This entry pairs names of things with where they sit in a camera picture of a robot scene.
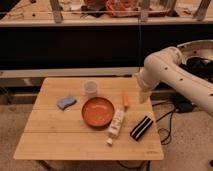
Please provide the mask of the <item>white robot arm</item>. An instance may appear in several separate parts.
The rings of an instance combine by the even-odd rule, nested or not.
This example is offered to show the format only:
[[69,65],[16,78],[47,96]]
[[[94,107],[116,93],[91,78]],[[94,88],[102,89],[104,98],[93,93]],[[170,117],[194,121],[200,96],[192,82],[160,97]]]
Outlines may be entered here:
[[160,82],[166,83],[213,117],[213,84],[181,69],[182,59],[176,47],[150,54],[136,74],[141,90],[149,92]]

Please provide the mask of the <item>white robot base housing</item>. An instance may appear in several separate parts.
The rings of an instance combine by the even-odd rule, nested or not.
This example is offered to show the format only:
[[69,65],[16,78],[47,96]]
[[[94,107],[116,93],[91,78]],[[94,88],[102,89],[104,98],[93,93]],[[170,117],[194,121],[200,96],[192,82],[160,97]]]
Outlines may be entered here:
[[177,48],[182,53],[183,64],[186,64],[193,57],[213,61],[213,40],[190,41],[179,44]]

